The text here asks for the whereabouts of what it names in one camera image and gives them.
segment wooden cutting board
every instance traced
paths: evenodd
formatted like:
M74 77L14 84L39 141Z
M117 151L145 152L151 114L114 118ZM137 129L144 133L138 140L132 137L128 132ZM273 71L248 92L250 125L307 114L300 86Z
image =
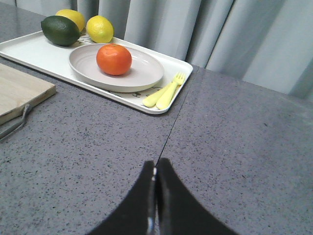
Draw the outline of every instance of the wooden cutting board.
M0 64L0 125L56 93L55 85Z

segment countertop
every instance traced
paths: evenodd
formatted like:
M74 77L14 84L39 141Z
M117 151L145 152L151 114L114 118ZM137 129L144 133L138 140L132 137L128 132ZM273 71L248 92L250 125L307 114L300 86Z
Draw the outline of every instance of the countertop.
M44 18L0 3L0 42L41 30ZM1 235L85 234L160 157L239 234L312 234L312 103L194 66L154 116L0 63L57 88L0 142Z

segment white tray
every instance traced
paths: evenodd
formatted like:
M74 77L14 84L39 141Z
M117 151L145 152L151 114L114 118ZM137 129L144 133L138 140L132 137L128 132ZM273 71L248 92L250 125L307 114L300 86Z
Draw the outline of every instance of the white tray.
M55 76L69 83L75 84L79 87L85 88L89 91L100 94L104 97L131 106L145 113L162 114L168 111L183 85L187 81L189 75L191 74L193 67L182 60L175 59L173 57L126 42L118 38L113 38L111 42L140 50L160 61L164 67L164 76L161 81L152 88L141 92L116 93L105 91L79 80L69 65L68 57L76 47L94 43L87 34L82 35L80 39L71 47L59 47L50 43L43 35L42 31L39 31L0 43L0 55L33 69ZM142 100L145 97L171 82L173 76L177 72L185 73L186 80L176 91L175 96L168 108L159 110L157 107L147 108L142 105Z

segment green fruit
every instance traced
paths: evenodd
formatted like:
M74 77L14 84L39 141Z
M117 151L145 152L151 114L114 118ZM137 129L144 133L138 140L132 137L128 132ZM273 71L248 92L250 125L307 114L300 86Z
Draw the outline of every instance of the green fruit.
M48 16L41 22L44 35L54 44L70 46L80 37L77 25L64 16Z

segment citrus fruit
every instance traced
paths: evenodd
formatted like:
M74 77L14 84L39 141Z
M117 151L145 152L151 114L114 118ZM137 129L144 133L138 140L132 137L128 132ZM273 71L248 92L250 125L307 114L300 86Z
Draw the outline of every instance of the citrus fruit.
M109 75L122 75L130 69L133 59L124 46L111 43L98 50L96 61L103 72Z
M86 31L96 43L108 43L113 38L114 28L112 23L103 16L91 17L86 24Z
M48 16L41 22L41 29L48 40L60 46L70 46L80 37L77 25L64 16Z
M82 13L71 10L71 9L62 9L59 10L56 14L56 16L64 16L66 18L69 18L72 20L78 27L79 31L83 31L86 25L85 17Z

